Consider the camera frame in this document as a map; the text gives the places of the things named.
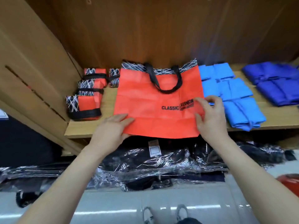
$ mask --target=hand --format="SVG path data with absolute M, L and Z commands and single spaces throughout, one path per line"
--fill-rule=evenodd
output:
M 112 153 L 129 137 L 129 134 L 123 133 L 126 126 L 134 121 L 134 118 L 123 120 L 128 114 L 119 114 L 104 119 L 96 128 L 92 139 L 83 151 L 95 158 L 104 158 Z
M 204 109 L 204 118 L 199 114 L 195 114 L 197 129 L 203 139 L 210 145 L 215 142 L 223 141 L 229 138 L 226 128 L 226 118 L 223 103 L 220 97 L 207 96 L 203 98 L 195 98 Z

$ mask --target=sneaker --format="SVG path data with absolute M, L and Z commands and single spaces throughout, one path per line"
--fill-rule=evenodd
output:
M 143 221 L 144 224 L 155 224 L 154 216 L 149 207 L 143 209 Z
M 185 205 L 180 204 L 176 208 L 176 219 L 179 222 L 185 218 L 188 218 L 188 209 Z

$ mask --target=gray floor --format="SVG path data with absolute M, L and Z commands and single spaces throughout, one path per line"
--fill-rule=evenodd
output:
M 299 161 L 277 165 L 268 172 L 274 177 L 299 173 Z M 231 175 L 226 176 L 225 183 L 180 184 L 170 189 L 140 192 L 109 190 L 86 191 L 71 223 L 140 224 L 143 223 L 142 209 L 149 206 L 157 224 L 173 224 L 176 222 L 175 211 L 179 204 L 187 206 L 190 216 L 203 224 L 259 223 Z M 0 223 L 16 222 L 25 210 L 17 207 L 15 193 L 0 193 Z

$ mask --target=red tote bag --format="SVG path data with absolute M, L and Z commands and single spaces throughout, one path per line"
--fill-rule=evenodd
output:
M 204 97 L 197 61 L 183 67 L 154 69 L 150 64 L 122 63 L 114 114 L 128 113 L 135 121 L 124 133 L 160 138 L 197 137 L 194 102 Z

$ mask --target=clothing tag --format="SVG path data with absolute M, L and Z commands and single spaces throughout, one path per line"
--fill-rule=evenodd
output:
M 158 140 L 149 141 L 150 157 L 162 155 Z

